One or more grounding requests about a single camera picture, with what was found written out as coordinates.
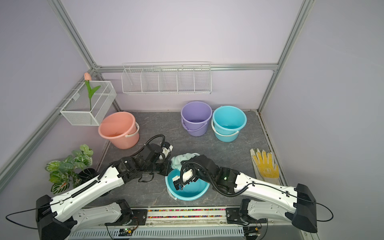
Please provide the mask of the light green microfiber cloth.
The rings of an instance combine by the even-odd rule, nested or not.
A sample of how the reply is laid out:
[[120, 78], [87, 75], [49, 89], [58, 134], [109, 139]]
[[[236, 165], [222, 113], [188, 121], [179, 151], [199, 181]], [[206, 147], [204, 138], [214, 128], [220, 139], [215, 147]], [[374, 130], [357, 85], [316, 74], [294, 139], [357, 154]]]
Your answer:
[[183, 161], [188, 161], [191, 158], [194, 158], [194, 157], [199, 156], [199, 155], [200, 154], [198, 154], [198, 153], [186, 153], [183, 155], [178, 155], [178, 156], [172, 157], [171, 158], [171, 167], [174, 170], [180, 171], [182, 168], [182, 162]]

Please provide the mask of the teal plastic bucket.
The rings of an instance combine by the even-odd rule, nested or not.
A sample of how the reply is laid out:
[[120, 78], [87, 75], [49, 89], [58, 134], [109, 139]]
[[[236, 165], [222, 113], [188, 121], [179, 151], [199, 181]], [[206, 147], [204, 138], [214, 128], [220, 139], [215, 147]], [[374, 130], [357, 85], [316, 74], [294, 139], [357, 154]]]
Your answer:
[[202, 197], [209, 189], [210, 184], [198, 179], [196, 182], [191, 182], [184, 186], [182, 190], [176, 190], [173, 178], [179, 177], [179, 170], [172, 170], [168, 176], [165, 177], [168, 194], [174, 200], [181, 201], [194, 201]]
[[233, 106], [221, 106], [214, 110], [211, 127], [218, 140], [233, 142], [247, 124], [246, 114]]

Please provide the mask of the purple plastic bucket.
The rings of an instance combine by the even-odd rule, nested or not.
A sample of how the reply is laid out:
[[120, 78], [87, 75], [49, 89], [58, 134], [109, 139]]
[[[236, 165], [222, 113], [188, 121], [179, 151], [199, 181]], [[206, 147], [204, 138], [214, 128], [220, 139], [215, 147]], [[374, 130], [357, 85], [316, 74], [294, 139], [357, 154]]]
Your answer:
[[181, 123], [191, 136], [200, 137], [207, 132], [212, 115], [212, 108], [207, 103], [190, 102], [181, 110]]

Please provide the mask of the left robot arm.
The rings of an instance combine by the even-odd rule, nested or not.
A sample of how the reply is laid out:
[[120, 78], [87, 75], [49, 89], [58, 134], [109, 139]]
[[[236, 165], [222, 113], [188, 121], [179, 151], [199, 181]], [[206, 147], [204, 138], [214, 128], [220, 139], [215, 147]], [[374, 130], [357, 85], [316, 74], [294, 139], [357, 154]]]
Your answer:
[[97, 225], [124, 225], [133, 218], [133, 211], [125, 200], [102, 207], [85, 206], [107, 192], [144, 174], [167, 176], [172, 168], [169, 155], [173, 146], [146, 144], [134, 156], [111, 163], [99, 175], [86, 183], [57, 195], [45, 195], [36, 201], [36, 222], [41, 240], [64, 240], [70, 234]]

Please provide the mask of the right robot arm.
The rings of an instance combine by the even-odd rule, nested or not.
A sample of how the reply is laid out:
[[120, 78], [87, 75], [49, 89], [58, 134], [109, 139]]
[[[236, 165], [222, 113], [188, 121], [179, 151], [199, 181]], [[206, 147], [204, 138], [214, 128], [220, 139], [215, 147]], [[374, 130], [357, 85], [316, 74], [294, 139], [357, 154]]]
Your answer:
[[260, 181], [237, 170], [219, 167], [205, 155], [185, 161], [182, 172], [190, 169], [192, 178], [188, 182], [201, 179], [225, 197], [245, 195], [269, 202], [280, 207], [283, 219], [291, 221], [294, 227], [309, 233], [318, 232], [317, 201], [306, 185], [287, 187]]

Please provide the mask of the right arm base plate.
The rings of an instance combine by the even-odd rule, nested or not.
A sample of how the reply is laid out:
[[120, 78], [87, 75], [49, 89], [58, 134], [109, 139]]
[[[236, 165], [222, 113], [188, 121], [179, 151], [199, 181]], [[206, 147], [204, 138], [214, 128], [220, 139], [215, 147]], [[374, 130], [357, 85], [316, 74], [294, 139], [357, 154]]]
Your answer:
[[266, 224], [267, 219], [256, 220], [251, 218], [246, 211], [240, 210], [240, 207], [226, 208], [226, 218], [228, 224], [248, 226], [250, 224]]

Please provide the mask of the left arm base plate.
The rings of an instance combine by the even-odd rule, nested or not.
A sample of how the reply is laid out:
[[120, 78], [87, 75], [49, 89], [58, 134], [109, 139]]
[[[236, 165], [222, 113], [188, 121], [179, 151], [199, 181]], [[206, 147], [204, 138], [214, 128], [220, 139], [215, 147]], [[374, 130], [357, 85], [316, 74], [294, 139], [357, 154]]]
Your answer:
[[147, 209], [133, 209], [129, 214], [122, 214], [117, 221], [105, 223], [105, 226], [144, 226], [147, 216]]

